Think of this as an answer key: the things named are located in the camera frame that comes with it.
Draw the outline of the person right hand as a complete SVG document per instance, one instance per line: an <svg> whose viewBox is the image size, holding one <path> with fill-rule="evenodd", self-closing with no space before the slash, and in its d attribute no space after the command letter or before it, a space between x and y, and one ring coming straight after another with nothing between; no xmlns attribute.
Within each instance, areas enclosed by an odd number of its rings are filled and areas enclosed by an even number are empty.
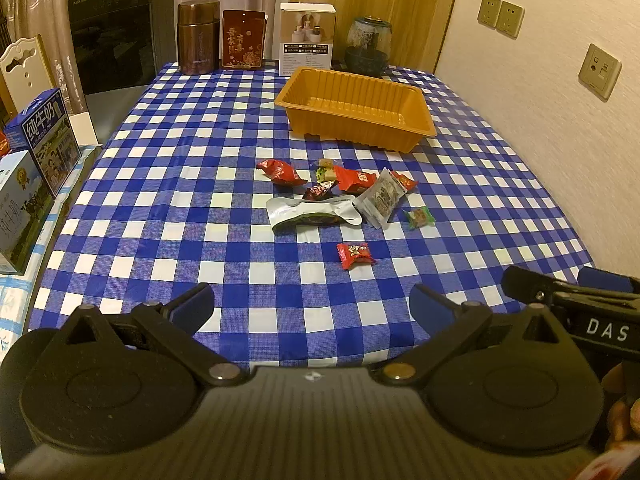
<svg viewBox="0 0 640 480"><path fill-rule="evenodd" d="M626 402L626 382L623 364L617 364L602 379L602 388L609 396L616 396L606 415L608 440L606 447L612 448L623 441L639 439L639 400L628 405Z"/></svg>

